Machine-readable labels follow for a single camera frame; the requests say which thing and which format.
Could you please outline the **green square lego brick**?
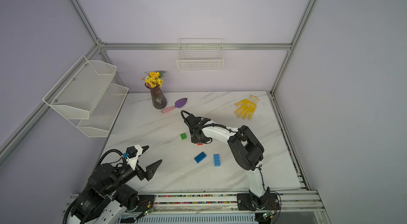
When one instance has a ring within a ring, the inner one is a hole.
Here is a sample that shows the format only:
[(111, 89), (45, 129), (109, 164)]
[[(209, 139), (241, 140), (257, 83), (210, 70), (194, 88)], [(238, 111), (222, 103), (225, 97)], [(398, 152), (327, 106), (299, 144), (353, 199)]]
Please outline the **green square lego brick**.
[(182, 134), (180, 135), (180, 137), (181, 137), (182, 140), (185, 140), (185, 139), (188, 138), (188, 136), (187, 136), (186, 133), (182, 133)]

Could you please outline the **dark blue long lego brick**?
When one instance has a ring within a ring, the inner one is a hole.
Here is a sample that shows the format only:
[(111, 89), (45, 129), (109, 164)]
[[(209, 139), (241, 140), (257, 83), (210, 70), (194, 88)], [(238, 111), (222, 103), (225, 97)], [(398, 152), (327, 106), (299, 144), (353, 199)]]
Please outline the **dark blue long lego brick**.
[(194, 160), (197, 164), (201, 163), (205, 158), (207, 157), (207, 155), (204, 152), (201, 152), (200, 154), (198, 154)]

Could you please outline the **light blue long lego brick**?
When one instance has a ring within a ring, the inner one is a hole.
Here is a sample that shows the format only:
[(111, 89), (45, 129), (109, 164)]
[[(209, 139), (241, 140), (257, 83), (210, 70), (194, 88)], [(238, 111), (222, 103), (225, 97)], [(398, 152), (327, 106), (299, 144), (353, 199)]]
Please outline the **light blue long lego brick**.
[(213, 160), (214, 160), (214, 166), (215, 167), (220, 167), (220, 155), (219, 154), (214, 154), (213, 155)]

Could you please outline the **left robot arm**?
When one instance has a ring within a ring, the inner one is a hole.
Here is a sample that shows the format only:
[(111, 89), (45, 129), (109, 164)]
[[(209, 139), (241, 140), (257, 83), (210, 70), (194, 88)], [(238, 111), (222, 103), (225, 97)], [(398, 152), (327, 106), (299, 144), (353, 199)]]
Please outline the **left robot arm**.
[(146, 168), (138, 160), (148, 146), (130, 146), (125, 152), (107, 150), (98, 160), (84, 190), (68, 206), (64, 224), (116, 224), (125, 212), (135, 212), (135, 221), (153, 212), (154, 195), (139, 195), (128, 185), (134, 177), (150, 181), (162, 160)]

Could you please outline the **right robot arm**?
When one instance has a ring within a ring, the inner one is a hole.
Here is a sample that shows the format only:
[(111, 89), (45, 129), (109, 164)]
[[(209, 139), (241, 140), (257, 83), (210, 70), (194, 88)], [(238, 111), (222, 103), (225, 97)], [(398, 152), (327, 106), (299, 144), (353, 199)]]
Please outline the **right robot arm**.
[(247, 126), (230, 128), (217, 123), (190, 125), (193, 143), (218, 140), (227, 144), (237, 164), (246, 171), (249, 192), (236, 195), (239, 210), (281, 210), (280, 196), (265, 185), (262, 174), (264, 147)]

